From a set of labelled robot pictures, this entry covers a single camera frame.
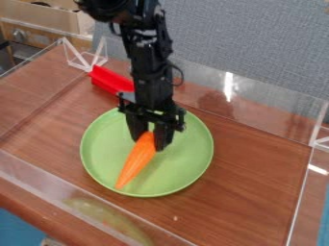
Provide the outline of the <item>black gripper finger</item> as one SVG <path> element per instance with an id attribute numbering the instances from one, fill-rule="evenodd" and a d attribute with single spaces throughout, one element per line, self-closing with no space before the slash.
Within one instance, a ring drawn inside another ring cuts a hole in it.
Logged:
<path id="1" fill-rule="evenodd" d="M 140 115 L 127 114 L 126 123 L 128 126 L 131 138 L 134 141 L 136 141 L 142 134 L 148 130 L 148 122 Z"/>
<path id="2" fill-rule="evenodd" d="M 154 125 L 154 145 L 158 152 L 173 143 L 175 127 L 173 122 L 158 122 Z"/>

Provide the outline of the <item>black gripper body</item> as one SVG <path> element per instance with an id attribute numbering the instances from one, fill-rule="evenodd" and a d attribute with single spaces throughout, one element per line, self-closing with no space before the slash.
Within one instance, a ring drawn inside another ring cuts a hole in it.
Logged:
<path id="1" fill-rule="evenodd" d="M 124 114 L 140 115 L 148 123 L 173 122 L 175 131 L 185 130 L 186 110 L 179 107 L 173 99 L 166 100 L 154 109 L 136 103 L 134 92 L 120 92 L 118 95 L 118 111 Z"/>

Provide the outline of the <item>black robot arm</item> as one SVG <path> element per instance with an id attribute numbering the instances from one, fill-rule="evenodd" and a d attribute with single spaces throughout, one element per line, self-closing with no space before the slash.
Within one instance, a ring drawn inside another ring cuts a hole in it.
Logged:
<path id="1" fill-rule="evenodd" d="M 131 138 L 139 139 L 146 131 L 152 131 L 154 148 L 160 152 L 171 144 L 174 133 L 185 129 L 185 109 L 173 99 L 178 86 L 173 72 L 178 67 L 169 60 L 173 40 L 159 0 L 74 1 L 122 38 L 134 90 L 118 94 L 118 110 L 126 115 Z"/>

